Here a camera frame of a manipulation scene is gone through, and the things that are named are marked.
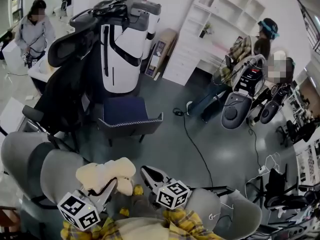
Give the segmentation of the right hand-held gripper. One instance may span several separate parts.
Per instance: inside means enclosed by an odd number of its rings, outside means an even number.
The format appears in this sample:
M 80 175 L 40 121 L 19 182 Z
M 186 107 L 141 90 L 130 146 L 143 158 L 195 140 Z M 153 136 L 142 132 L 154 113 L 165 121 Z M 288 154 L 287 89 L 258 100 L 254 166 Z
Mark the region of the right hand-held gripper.
M 171 179 L 164 171 L 143 165 L 140 175 L 145 185 L 156 195 L 155 202 L 167 209 L 174 210 L 187 202 L 191 190 L 181 181 Z

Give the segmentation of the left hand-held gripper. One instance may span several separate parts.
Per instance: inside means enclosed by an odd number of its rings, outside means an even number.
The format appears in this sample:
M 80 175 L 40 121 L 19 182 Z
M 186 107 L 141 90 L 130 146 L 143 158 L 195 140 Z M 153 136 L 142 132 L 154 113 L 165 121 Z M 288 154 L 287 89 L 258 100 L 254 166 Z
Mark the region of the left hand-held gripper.
M 106 210 L 107 203 L 116 193 L 117 187 L 117 178 L 110 180 L 99 193 L 81 187 L 72 193 L 67 192 L 57 204 L 57 208 L 66 221 L 80 231 L 86 231 L 101 221 L 100 213 Z

